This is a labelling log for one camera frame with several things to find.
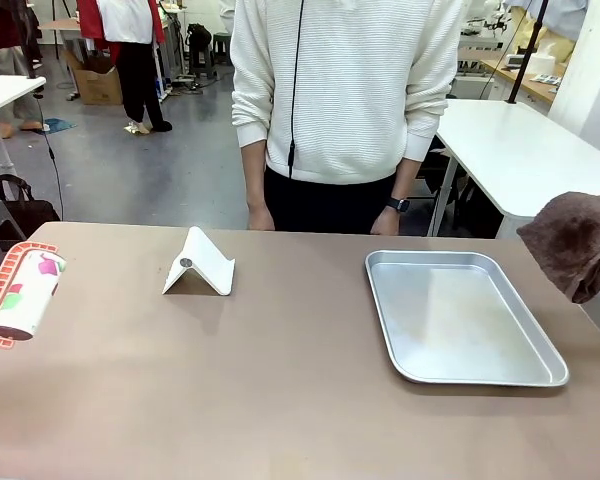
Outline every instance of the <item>metal tray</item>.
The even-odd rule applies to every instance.
[[[558,387],[566,363],[500,266],[479,253],[366,259],[387,349],[414,382]]]

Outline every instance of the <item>black watch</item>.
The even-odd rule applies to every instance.
[[[392,197],[387,202],[387,206],[395,208],[399,213],[404,213],[409,209],[409,200],[406,198],[403,198],[402,200],[396,200]]]

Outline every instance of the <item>blue mat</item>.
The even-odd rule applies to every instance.
[[[69,123],[65,120],[60,120],[59,118],[45,118],[44,123],[49,125],[49,131],[47,132],[47,135],[58,133],[63,130],[69,130],[70,128],[76,126],[74,123]],[[44,134],[42,130],[33,130],[33,132],[37,133],[38,135]]]

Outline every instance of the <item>gray floor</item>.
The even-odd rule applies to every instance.
[[[49,136],[60,172],[65,220],[243,229],[247,210],[240,153],[231,125],[232,75],[203,95],[181,95],[163,103],[169,133],[133,137],[123,130],[121,106],[85,106],[65,96],[68,74],[47,50],[41,100],[45,117],[77,124]],[[18,174],[34,195],[59,208],[58,188],[44,138],[18,133],[7,141]],[[419,185],[417,194],[426,194]],[[403,233],[424,235],[433,203],[416,201]],[[443,234],[451,234],[447,226]]]

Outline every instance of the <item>metal table leg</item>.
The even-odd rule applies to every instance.
[[[67,36],[65,35],[64,31],[62,31],[62,30],[60,30],[60,38],[62,39],[62,45],[64,46],[65,51],[70,52],[71,44],[69,43]],[[76,83],[76,79],[73,76],[73,70],[68,65],[66,65],[66,67],[69,70],[69,75],[71,75],[71,81],[73,82],[73,92],[71,92],[69,95],[67,95],[67,101],[72,102],[76,98],[80,98],[80,93],[78,93],[78,84]]]
[[[9,152],[7,151],[7,147],[4,144],[4,140],[0,136],[0,150],[2,150],[2,160],[0,160],[0,169],[1,173],[10,173],[11,175],[17,175],[16,167],[11,161],[11,157],[9,156]]]
[[[429,231],[427,232],[428,237],[438,236],[438,232],[440,231],[440,224],[442,223],[442,217],[444,216],[444,210],[447,206],[449,195],[451,194],[453,178],[456,175],[457,169],[458,161],[454,157],[451,157],[449,159],[447,171],[444,174],[442,186],[440,187],[440,195],[438,195],[438,199],[436,200],[436,204],[433,209],[434,214],[433,217],[431,217],[431,223],[429,224]]]
[[[156,74],[158,77],[158,100],[160,101],[160,103],[162,103],[162,101],[167,98],[167,93],[164,91],[164,85],[162,84],[162,69],[160,68],[160,59],[158,57],[158,43],[157,42],[153,42],[153,59],[156,62]]]

